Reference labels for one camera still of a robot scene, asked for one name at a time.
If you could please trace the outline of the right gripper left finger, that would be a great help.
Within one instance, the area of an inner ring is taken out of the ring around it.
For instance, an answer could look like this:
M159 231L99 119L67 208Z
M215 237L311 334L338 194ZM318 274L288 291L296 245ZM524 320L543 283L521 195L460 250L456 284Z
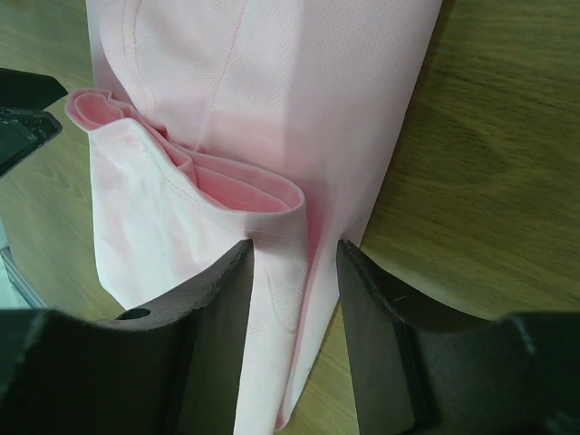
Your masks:
M4 434L230 434L253 244L109 320L1 313Z

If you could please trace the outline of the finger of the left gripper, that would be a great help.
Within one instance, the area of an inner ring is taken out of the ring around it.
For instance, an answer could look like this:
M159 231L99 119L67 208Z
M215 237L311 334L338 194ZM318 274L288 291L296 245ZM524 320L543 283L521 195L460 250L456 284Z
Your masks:
M46 109L64 97L52 76L1 70L1 175L58 136L63 127Z

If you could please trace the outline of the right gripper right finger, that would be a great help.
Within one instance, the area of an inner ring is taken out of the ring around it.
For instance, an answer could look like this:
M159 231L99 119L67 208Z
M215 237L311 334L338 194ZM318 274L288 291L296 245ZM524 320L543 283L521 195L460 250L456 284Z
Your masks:
M442 304L353 243L336 251L362 434L576 434L579 316L487 321Z

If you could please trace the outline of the pink t shirt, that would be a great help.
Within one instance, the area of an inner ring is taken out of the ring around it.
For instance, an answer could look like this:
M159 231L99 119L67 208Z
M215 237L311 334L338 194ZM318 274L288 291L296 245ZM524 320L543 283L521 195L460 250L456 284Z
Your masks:
M254 242L232 431L282 429L367 226L438 1L90 1L89 138L101 286L124 308Z

